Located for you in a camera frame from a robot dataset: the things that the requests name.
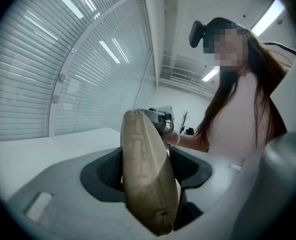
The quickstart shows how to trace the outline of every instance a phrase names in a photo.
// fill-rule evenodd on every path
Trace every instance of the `striped window blind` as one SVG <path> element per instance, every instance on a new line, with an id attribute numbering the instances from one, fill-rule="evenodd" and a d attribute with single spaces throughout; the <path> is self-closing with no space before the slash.
<path id="1" fill-rule="evenodd" d="M 152 51 L 144 0 L 128 0 L 91 32 L 70 65 L 55 135 L 121 128 L 134 108 Z"/>

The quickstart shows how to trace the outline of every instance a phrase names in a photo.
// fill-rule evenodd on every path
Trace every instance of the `white counter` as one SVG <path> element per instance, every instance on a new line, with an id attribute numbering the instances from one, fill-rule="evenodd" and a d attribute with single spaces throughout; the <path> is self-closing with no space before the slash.
<path id="1" fill-rule="evenodd" d="M 47 167 L 120 146 L 120 133 L 102 128 L 79 133 L 0 141 L 0 198 L 7 201 Z"/>

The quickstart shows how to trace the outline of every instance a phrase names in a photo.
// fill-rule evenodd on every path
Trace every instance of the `light pink top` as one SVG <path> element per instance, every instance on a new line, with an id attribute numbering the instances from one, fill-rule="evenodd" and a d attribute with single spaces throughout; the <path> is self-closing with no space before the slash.
<path id="1" fill-rule="evenodd" d="M 212 130 L 208 135 L 209 153 L 242 159 L 256 149 L 253 106 L 256 85 L 257 79 L 253 73 L 239 78 L 234 97 L 213 121 Z M 258 120 L 261 119 L 261 115 L 259 111 Z M 265 145 L 267 115 L 268 110 L 258 123 L 257 149 Z"/>

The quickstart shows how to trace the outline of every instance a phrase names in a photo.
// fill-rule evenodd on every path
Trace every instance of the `woman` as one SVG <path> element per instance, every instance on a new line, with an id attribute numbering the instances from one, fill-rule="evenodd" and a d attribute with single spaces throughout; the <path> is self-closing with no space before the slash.
<path id="1" fill-rule="evenodd" d="M 246 158 L 286 132 L 269 96 L 286 74 L 281 65 L 241 25 L 215 18 L 203 47 L 219 62 L 219 86 L 195 136 L 172 132 L 173 146 Z"/>

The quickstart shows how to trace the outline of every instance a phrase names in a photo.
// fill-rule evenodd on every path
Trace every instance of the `black cable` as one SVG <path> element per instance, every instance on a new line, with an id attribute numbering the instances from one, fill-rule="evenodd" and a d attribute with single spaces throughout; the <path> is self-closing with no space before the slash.
<path id="1" fill-rule="evenodd" d="M 287 46 L 285 46 L 285 45 L 283 45 L 283 44 L 280 44 L 280 43 L 278 43 L 278 42 L 262 42 L 262 43 L 263 43 L 264 45 L 266 45 L 266 46 L 278 46 L 278 47 L 280 47 L 280 48 L 286 50 L 287 52 L 290 52 L 290 53 L 292 53 L 293 55 L 296 55 L 296 50 L 291 49 L 291 48 L 289 48 L 289 47 L 287 47 Z"/>

